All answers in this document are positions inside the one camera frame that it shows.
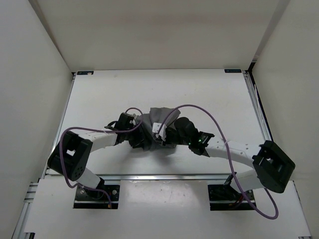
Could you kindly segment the grey pleated skirt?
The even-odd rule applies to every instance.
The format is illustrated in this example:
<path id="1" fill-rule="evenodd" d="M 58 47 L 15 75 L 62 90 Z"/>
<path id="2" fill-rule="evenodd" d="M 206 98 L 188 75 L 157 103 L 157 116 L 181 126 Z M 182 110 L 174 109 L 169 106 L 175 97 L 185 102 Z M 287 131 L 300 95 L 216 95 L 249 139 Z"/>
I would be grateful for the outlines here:
<path id="1" fill-rule="evenodd" d="M 136 123 L 141 125 L 130 136 L 130 146 L 144 151 L 175 148 L 178 133 L 173 124 L 179 115 L 179 110 L 164 107 L 151 108 L 147 114 L 135 117 Z"/>

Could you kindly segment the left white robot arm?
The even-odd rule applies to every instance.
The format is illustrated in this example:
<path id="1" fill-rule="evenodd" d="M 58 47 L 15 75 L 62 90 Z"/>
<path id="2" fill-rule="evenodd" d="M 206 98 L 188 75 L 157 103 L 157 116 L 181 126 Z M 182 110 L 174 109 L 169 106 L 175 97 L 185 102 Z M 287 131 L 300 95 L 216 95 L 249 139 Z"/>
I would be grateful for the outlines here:
<path id="1" fill-rule="evenodd" d="M 124 112 L 105 129 L 66 129 L 48 159 L 48 168 L 64 176 L 70 188 L 81 187 L 93 199 L 108 195 L 105 181 L 86 167 L 90 153 L 132 139 L 144 141 L 143 119 L 143 114 L 137 116 Z"/>

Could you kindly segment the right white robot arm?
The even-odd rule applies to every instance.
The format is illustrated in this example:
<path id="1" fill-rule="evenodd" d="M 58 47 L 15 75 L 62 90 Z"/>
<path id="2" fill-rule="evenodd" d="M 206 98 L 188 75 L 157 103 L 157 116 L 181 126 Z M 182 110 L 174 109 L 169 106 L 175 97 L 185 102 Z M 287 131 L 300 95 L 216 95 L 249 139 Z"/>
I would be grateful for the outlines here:
<path id="1" fill-rule="evenodd" d="M 197 155 L 223 158 L 249 166 L 251 170 L 230 175 L 224 183 L 224 194 L 237 198 L 242 191 L 266 188 L 283 193 L 290 180 L 295 163 L 273 141 L 243 144 L 223 139 L 202 131 L 186 117 L 178 118 L 165 129 L 164 145 L 186 145 Z"/>

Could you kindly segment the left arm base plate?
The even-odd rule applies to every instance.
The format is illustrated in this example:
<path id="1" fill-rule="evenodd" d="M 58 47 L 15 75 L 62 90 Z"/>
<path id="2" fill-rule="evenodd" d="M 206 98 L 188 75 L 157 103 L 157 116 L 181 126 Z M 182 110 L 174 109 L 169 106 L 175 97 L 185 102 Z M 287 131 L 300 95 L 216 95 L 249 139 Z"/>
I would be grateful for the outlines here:
<path id="1" fill-rule="evenodd" d="M 103 192 L 96 192 L 77 187 L 73 208 L 74 209 L 106 209 L 115 210 L 119 206 L 120 185 L 105 184 Z"/>

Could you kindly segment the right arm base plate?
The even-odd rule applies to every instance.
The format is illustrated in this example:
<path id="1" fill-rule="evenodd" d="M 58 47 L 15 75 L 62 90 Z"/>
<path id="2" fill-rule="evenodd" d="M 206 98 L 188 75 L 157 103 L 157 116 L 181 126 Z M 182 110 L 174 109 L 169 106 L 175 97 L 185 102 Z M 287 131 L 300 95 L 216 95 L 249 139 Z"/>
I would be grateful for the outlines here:
<path id="1" fill-rule="evenodd" d="M 208 196 L 211 211 L 249 211 L 253 208 L 240 192 L 230 186 L 229 178 L 208 180 Z"/>

